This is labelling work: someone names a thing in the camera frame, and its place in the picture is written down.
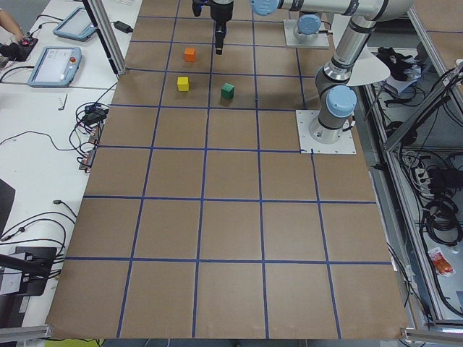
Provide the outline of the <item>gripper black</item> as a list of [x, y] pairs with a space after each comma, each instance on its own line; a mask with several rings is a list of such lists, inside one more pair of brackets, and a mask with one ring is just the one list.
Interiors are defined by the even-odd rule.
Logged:
[[223, 53], [224, 40], [227, 34], [226, 23], [232, 19], [233, 0], [211, 0], [210, 14], [215, 24], [215, 50], [217, 55]]

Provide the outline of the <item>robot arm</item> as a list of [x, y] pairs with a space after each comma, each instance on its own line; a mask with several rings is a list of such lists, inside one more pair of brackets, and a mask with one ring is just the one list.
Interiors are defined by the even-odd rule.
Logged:
[[260, 16], [278, 9], [291, 12], [322, 12], [348, 16], [349, 21], [330, 61], [318, 71], [315, 85], [320, 97], [320, 112], [309, 127], [317, 142], [337, 142], [344, 123], [354, 112], [357, 96], [347, 86], [354, 64], [360, 57], [377, 22], [393, 20], [408, 11], [413, 1], [251, 1], [252, 11]]
[[315, 14], [304, 14], [299, 17], [293, 29], [293, 35], [299, 47], [328, 48], [328, 34], [321, 33], [322, 21]]

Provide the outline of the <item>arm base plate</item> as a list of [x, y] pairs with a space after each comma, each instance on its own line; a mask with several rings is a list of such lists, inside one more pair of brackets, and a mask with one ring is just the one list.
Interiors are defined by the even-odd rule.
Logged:
[[303, 154], [356, 155], [352, 129], [346, 120], [340, 129], [323, 127], [319, 110], [296, 110], [300, 152]]
[[284, 20], [283, 28], [287, 47], [311, 49], [330, 48], [327, 33], [317, 32], [310, 35], [299, 33], [297, 31], [297, 20]]

